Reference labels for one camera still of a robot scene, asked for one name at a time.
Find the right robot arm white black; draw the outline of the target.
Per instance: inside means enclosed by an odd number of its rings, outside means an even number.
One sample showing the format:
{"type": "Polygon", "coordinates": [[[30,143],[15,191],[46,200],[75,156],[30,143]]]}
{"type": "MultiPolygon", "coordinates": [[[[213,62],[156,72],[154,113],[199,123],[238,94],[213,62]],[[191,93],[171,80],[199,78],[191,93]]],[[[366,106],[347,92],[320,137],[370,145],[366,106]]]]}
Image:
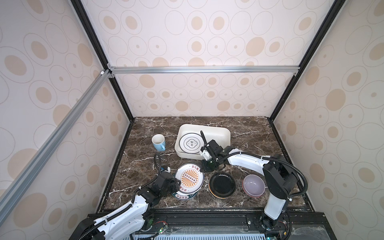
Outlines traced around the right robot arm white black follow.
{"type": "Polygon", "coordinates": [[[278,218],[286,210],[288,202],[293,197],[304,195],[308,190],[308,181],[305,175],[295,166],[288,163],[284,156],[261,156],[234,147],[222,148],[216,141],[207,142],[203,139],[200,155],[203,171],[213,172],[222,164],[243,167],[264,176],[270,192],[261,224],[265,230],[273,230],[278,218]]]}

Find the white plate black line pattern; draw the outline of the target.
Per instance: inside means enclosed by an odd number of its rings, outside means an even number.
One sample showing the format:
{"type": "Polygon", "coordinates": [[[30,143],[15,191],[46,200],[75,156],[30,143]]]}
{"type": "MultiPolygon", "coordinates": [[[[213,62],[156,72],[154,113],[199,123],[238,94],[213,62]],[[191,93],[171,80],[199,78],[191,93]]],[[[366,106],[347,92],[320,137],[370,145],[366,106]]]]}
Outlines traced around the white plate black line pattern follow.
{"type": "Polygon", "coordinates": [[[179,146],[184,153],[198,154],[204,141],[201,135],[197,133],[188,133],[181,137],[179,146]]]}

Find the orange sunburst plate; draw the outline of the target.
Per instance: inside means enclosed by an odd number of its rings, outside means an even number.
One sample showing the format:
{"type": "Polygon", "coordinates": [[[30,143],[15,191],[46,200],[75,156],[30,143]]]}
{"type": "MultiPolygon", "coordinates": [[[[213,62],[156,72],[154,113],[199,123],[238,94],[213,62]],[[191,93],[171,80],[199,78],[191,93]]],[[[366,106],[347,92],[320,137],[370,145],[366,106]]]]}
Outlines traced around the orange sunburst plate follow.
{"type": "Polygon", "coordinates": [[[191,195],[197,193],[204,183],[205,175],[197,164],[185,164],[175,173],[175,178],[181,182],[179,194],[191,195]]]}

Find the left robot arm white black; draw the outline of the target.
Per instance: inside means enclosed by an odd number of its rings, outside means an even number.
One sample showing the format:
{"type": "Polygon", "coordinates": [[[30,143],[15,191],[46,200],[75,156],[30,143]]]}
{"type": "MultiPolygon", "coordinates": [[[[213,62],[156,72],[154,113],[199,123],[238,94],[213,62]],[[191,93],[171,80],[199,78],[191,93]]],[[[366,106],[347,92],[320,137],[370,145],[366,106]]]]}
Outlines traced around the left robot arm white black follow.
{"type": "Polygon", "coordinates": [[[121,240],[141,230],[148,212],[167,195],[180,190],[181,181],[171,173],[161,171],[149,183],[139,187],[132,199],[117,210],[92,220],[81,221],[71,240],[121,240]]]}

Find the purple bowl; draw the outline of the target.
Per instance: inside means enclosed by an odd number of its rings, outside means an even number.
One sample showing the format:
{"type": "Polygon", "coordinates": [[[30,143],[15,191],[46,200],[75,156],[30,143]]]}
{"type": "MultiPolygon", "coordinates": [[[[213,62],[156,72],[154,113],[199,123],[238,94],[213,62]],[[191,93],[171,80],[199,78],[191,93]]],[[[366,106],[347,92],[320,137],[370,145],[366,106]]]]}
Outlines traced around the purple bowl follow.
{"type": "Polygon", "coordinates": [[[248,175],[243,180],[242,188],[248,196],[258,198],[264,194],[266,186],[259,176],[248,175]]]}

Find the green rim white plate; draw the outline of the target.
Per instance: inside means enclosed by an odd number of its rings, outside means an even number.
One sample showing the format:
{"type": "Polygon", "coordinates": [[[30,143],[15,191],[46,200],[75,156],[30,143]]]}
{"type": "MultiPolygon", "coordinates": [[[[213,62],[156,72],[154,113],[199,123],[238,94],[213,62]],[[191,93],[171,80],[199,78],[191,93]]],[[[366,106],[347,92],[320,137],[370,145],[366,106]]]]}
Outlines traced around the green rim white plate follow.
{"type": "Polygon", "coordinates": [[[197,192],[192,193],[192,194],[185,194],[185,193],[182,193],[180,191],[178,191],[176,193],[172,193],[172,196],[174,198],[176,198],[178,200],[182,200],[182,201],[190,200],[190,199],[194,198],[196,195],[197,195],[197,192]]]}

